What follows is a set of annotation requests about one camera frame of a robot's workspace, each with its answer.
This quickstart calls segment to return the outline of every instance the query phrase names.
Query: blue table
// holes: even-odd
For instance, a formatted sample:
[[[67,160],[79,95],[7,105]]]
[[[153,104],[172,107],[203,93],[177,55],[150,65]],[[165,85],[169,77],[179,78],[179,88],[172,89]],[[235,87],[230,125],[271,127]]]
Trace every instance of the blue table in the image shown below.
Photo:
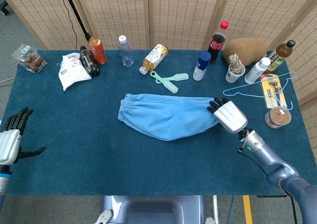
[[[138,69],[149,51],[133,51],[135,64],[126,68],[118,51],[107,51],[108,63],[98,77],[75,83],[65,92],[56,63],[71,51],[40,51],[48,65],[40,74],[19,66],[3,121],[24,107],[34,109],[22,138],[24,150],[47,149],[20,160],[12,168],[9,194],[19,195],[192,195],[280,194],[250,160],[237,155],[238,136],[220,125],[172,142],[143,135],[117,119],[127,93],[172,95]],[[225,81],[227,66],[219,55],[202,81],[192,78],[200,51],[170,50],[157,67],[162,77],[188,73],[175,82],[177,96],[221,97],[224,89],[245,84]],[[286,73],[284,64],[276,70]],[[286,77],[281,78],[284,85]],[[262,94],[260,84],[240,90]],[[264,124],[264,99],[236,96],[251,127],[301,176],[317,183],[315,160],[292,84],[285,89],[293,101],[292,121],[281,129]]]

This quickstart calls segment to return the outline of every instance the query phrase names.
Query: jar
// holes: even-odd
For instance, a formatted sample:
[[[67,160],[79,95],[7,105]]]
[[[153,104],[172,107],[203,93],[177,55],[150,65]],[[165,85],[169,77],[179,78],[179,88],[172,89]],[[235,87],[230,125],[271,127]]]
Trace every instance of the jar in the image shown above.
[[[278,106],[272,108],[264,115],[264,121],[266,125],[271,128],[280,128],[291,122],[292,115],[289,110]]]

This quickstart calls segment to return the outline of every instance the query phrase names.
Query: light blue sleeve cover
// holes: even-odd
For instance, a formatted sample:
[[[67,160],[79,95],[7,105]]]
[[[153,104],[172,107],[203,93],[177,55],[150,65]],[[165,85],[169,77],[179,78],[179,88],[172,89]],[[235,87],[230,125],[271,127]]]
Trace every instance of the light blue sleeve cover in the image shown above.
[[[218,123],[207,111],[213,98],[127,94],[118,119],[133,129],[164,141],[192,136]]]

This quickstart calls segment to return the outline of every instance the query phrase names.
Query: white plastic bag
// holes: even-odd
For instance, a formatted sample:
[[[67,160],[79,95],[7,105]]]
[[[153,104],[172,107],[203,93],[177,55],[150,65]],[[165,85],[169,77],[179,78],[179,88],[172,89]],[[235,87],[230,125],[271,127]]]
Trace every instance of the white plastic bag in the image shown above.
[[[71,53],[63,56],[58,76],[64,91],[73,83],[91,79],[91,76],[87,74],[80,62],[79,56],[79,53]]]

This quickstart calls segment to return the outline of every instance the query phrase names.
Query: yellow juice bottle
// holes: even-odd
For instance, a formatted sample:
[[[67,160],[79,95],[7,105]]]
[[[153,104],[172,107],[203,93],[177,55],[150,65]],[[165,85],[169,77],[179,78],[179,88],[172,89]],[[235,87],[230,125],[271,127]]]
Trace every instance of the yellow juice bottle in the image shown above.
[[[162,44],[157,44],[143,60],[139,69],[140,73],[146,75],[149,71],[154,70],[167,54],[168,48]]]

